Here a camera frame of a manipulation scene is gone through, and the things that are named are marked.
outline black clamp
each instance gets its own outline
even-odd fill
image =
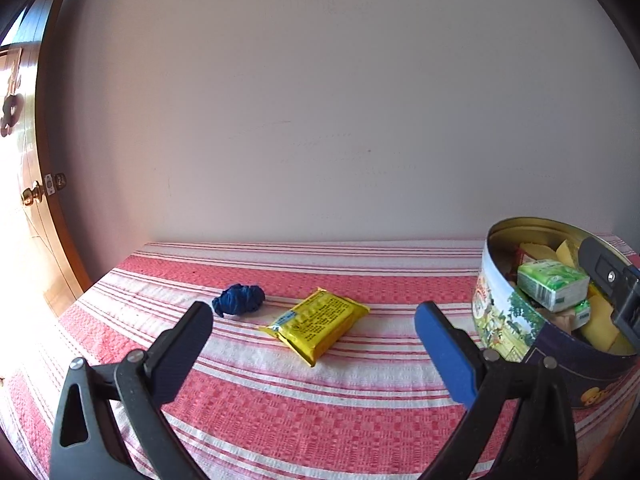
[[[205,480],[160,412],[172,402],[213,326],[211,307],[191,305],[147,351],[119,363],[89,366],[75,358],[62,388],[53,426],[51,480],[140,480],[116,424],[110,400],[119,400],[146,456],[161,479]]]
[[[520,399],[486,480],[576,480],[574,420],[556,360],[537,365],[505,361],[480,350],[432,301],[415,313],[415,330],[451,398],[465,416],[419,480],[466,480],[478,463],[507,399]]]
[[[610,300],[611,321],[640,353],[640,270],[593,237],[580,244],[578,264]]]

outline crumpled blue fabric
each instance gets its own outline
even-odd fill
[[[264,291],[258,285],[236,283],[213,300],[213,310],[220,317],[225,314],[240,316],[245,312],[255,312],[264,301]]]

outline door knob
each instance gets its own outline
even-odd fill
[[[36,202],[41,202],[43,195],[44,188],[36,180],[33,183],[33,189],[27,188],[22,192],[22,204],[28,206],[33,205]]]
[[[45,195],[53,195],[56,191],[60,191],[66,187],[66,176],[64,173],[56,173],[55,175],[46,174],[44,177],[44,186],[36,180],[31,189],[27,188],[22,192],[22,204],[25,206],[33,205],[36,202],[42,202]]]

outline striped bedsheet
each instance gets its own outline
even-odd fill
[[[631,249],[606,237],[624,253]],[[69,362],[114,362],[148,348],[194,300],[233,283],[259,284],[256,313],[216,318],[212,335],[164,413],[213,479],[416,478],[459,423],[415,335],[413,314],[436,301],[478,342],[470,299],[482,240],[350,244],[148,244],[109,272],[43,332],[20,371],[0,389],[0,426],[26,465],[47,478],[50,436]],[[309,368],[258,332],[317,286],[368,304],[371,312]],[[590,410],[576,411],[580,467],[610,438],[638,390],[640,373]],[[507,404],[476,468],[496,457],[513,414]],[[121,407],[127,448],[154,477]]]

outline snack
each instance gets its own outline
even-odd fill
[[[576,306],[569,307],[561,312],[551,312],[543,306],[537,308],[536,311],[560,330],[570,334],[589,322],[591,307],[589,300],[584,300]]]
[[[527,253],[523,248],[518,247],[516,249],[516,257],[515,257],[515,261],[514,261],[514,267],[515,267],[515,272],[517,274],[518,272],[518,267],[521,266],[522,264],[528,264],[529,262],[536,262],[537,260],[531,256],[529,253]]]
[[[591,319],[580,331],[591,343],[591,346],[602,352],[608,352],[620,334],[620,330],[611,321],[613,307],[609,301],[597,294],[591,296],[589,302],[591,303]]]
[[[369,307],[318,288],[302,303],[260,328],[290,347],[309,366],[326,352]]]
[[[522,243],[519,247],[526,254],[528,254],[534,260],[557,260],[558,256],[556,252],[546,245],[540,244],[526,244]]]
[[[565,240],[556,249],[557,259],[564,263],[566,266],[577,269],[578,265],[578,251],[575,246],[569,241]]]
[[[629,339],[619,333],[613,341],[613,344],[609,347],[609,353],[613,355],[633,355],[636,353],[636,349],[629,342]]]
[[[551,312],[560,312],[587,297],[589,277],[555,260],[518,267],[518,286]]]

